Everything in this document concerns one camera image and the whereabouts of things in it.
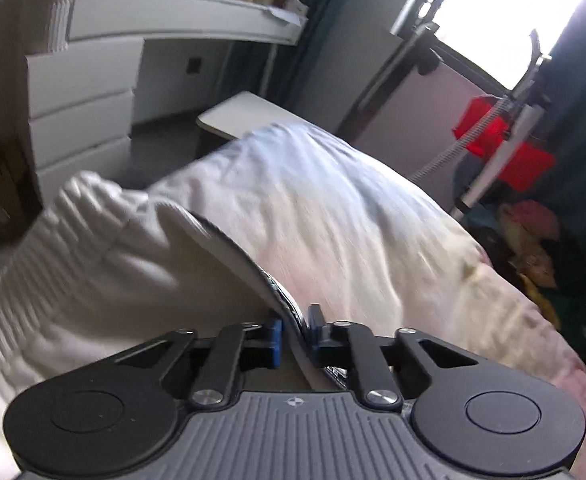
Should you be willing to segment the bright window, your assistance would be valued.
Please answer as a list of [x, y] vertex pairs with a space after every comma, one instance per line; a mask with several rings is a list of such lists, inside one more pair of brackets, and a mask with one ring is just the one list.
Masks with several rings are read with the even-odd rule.
[[585, 0], [407, 0], [392, 25], [407, 39], [418, 26], [437, 26], [433, 50], [454, 81], [475, 92], [512, 88], [530, 64], [532, 35], [551, 55]]

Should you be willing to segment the white stool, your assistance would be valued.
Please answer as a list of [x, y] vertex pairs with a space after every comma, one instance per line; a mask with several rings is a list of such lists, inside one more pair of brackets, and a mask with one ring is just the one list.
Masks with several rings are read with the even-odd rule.
[[289, 122], [304, 122], [304, 119], [247, 91], [197, 116], [200, 128], [225, 140], [242, 139], [254, 130]]

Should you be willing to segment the cream white zip jacket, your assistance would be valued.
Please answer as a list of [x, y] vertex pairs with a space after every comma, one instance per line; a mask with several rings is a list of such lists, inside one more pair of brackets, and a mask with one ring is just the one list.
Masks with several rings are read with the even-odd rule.
[[20, 392], [176, 328], [340, 307], [343, 249], [325, 207], [280, 177], [188, 169], [148, 192], [72, 178], [0, 271], [0, 479], [18, 473], [2, 418]]

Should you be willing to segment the teal curtain left panel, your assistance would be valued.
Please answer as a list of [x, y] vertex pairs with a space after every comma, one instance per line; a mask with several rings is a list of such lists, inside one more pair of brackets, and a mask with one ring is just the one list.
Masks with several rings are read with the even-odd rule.
[[345, 2], [272, 0], [263, 9], [263, 17], [287, 36], [238, 41], [231, 47], [217, 96], [227, 99], [250, 91], [282, 107], [295, 106]]

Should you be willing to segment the cardboard box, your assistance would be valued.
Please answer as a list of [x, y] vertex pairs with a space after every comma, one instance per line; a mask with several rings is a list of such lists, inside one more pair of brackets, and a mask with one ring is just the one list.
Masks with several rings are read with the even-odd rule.
[[0, 140], [0, 238], [21, 236], [38, 207], [20, 142], [15, 138]]

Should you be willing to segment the pile of clothes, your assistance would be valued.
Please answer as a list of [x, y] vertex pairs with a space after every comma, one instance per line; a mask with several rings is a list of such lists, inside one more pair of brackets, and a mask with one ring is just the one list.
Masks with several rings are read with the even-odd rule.
[[586, 255], [557, 216], [525, 200], [475, 206], [461, 223], [586, 364]]

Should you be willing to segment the white vanity desk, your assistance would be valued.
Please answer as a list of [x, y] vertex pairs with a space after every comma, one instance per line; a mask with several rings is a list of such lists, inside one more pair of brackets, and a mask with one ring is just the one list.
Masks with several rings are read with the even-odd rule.
[[133, 92], [149, 40], [264, 42], [287, 35], [241, 0], [23, 0], [23, 141], [39, 200], [130, 156]]

